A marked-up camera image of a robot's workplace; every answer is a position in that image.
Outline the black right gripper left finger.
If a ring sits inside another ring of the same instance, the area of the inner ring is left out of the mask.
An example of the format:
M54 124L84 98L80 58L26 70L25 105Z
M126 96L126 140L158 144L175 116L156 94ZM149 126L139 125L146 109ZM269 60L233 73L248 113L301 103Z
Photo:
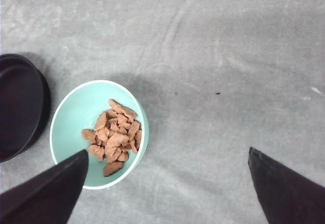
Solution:
M67 223L88 171L81 150L1 194L1 223Z

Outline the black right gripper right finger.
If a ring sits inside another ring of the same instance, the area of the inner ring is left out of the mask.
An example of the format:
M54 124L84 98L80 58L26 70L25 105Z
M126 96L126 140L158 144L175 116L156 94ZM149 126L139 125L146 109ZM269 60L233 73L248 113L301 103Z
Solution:
M324 187L250 147L248 165L268 223L324 223Z

